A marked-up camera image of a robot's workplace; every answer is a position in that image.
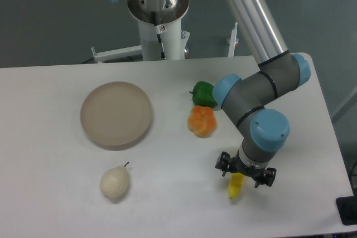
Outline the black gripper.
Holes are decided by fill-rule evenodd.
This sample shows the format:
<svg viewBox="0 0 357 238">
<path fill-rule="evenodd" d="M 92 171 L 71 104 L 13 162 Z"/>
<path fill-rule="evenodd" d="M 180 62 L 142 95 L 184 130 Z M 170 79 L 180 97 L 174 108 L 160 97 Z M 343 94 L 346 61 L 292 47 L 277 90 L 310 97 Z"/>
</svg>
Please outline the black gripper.
<svg viewBox="0 0 357 238">
<path fill-rule="evenodd" d="M 224 177 L 227 172 L 229 173 L 241 173 L 247 177 L 251 177 L 254 179 L 255 184 L 254 187 L 258 188 L 260 185 L 266 185 L 267 187 L 271 187 L 276 178 L 277 170 L 275 168 L 260 168 L 255 164 L 245 165 L 245 163 L 239 158 L 232 157 L 227 152 L 222 152 L 220 156 L 218 156 L 215 168 L 222 172 L 222 176 Z"/>
</svg>

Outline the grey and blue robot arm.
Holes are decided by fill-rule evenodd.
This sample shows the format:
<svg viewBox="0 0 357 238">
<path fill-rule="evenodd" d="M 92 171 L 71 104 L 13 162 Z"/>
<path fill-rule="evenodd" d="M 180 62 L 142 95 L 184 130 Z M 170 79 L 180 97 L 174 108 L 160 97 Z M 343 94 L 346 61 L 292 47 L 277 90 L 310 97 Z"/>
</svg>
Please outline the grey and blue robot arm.
<svg viewBox="0 0 357 238">
<path fill-rule="evenodd" d="M 290 125 L 282 113 L 266 106 L 306 83 L 311 70 L 302 55 L 289 52 L 264 0 L 227 1 L 259 71 L 246 79 L 225 76 L 213 88 L 219 108 L 243 136 L 237 154 L 222 152 L 216 168 L 248 176 L 257 186 L 271 186 L 276 170 L 268 163 L 284 145 Z M 127 0 L 127 5 L 138 23 L 145 61 L 185 57 L 188 34 L 181 20 L 189 0 Z"/>
</svg>

